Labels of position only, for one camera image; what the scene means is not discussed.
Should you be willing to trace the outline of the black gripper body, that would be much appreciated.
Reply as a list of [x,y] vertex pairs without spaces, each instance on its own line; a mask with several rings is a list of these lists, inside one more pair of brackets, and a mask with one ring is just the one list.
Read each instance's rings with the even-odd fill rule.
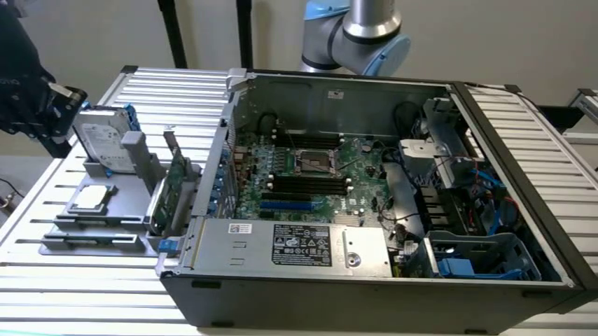
[[30,115],[46,113],[47,83],[35,46],[14,14],[1,14],[1,129],[25,133]]

